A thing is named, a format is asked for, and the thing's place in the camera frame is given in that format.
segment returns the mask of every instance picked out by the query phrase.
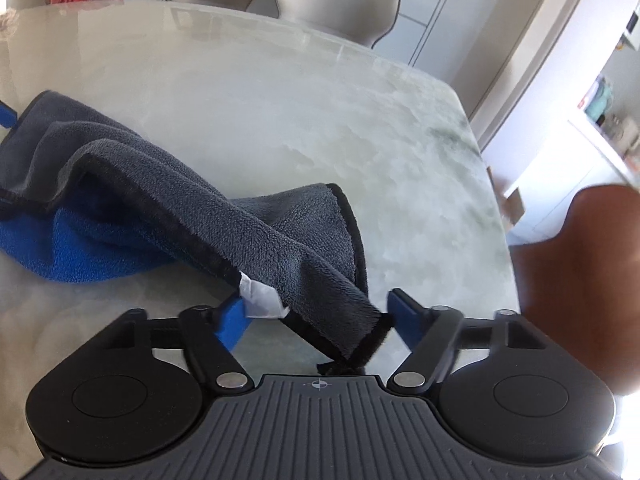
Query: marble table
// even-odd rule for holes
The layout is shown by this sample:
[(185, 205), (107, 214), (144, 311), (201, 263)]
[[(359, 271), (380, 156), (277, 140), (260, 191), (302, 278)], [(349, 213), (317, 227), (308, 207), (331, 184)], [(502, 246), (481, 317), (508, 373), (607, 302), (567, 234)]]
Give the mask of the marble table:
[[(339, 184), (380, 308), (393, 287), (471, 317), (517, 306), (478, 146), (454, 92), (425, 73), (242, 12), (87, 2), (25, 10), (0, 43), (0, 99), (21, 112), (44, 89), (122, 122), (229, 197)], [(24, 401), (57, 362), (127, 308), (173, 316), (224, 293), (179, 264), (69, 285), (4, 254), (0, 287), (0, 470), (10, 478), (39, 457)], [(304, 345), (274, 323), (252, 325), (238, 359), (254, 374), (311, 371), (322, 356), (294, 351)], [(392, 334), (368, 371), (386, 377), (406, 354)]]

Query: ribbed rubber surface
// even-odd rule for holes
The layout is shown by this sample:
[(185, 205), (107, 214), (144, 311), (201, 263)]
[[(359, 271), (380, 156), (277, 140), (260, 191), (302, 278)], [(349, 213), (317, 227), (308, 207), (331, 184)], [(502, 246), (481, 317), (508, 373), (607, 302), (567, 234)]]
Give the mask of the ribbed rubber surface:
[(87, 469), (45, 460), (28, 480), (611, 480), (595, 457), (525, 468), (462, 446), (420, 399), (375, 378), (265, 376), (213, 403), (185, 441), (146, 462)]

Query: circular pad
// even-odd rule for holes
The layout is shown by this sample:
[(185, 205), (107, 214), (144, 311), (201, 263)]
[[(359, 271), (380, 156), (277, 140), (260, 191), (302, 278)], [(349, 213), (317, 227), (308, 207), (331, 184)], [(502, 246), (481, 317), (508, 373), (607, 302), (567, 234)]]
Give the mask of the circular pad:
[(562, 384), (536, 375), (518, 375), (501, 380), (494, 397), (505, 410), (523, 416), (549, 416), (559, 413), (569, 401)]
[(114, 349), (94, 362), (69, 359), (52, 370), (31, 391), (26, 415), (47, 454), (109, 466), (170, 446), (201, 408), (200, 386), (187, 372)]

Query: white shelf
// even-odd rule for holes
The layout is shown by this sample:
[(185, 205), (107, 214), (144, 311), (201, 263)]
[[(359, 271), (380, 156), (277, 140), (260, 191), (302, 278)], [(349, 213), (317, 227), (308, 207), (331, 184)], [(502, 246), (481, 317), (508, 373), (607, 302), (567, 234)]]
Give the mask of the white shelf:
[(571, 113), (569, 122), (606, 158), (613, 168), (630, 186), (639, 187), (638, 176), (622, 160), (615, 148), (600, 133), (600, 128), (577, 108)]

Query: microfiber towel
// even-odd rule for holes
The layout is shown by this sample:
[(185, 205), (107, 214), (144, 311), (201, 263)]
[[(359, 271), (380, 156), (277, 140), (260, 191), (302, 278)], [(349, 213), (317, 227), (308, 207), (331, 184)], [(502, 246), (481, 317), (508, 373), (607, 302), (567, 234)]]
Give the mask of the microfiber towel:
[(174, 260), (275, 288), (284, 323), (338, 368), (391, 327), (367, 298), (364, 252), (334, 184), (228, 200), (122, 124), (47, 91), (0, 144), (0, 246), (37, 274), (92, 282)]

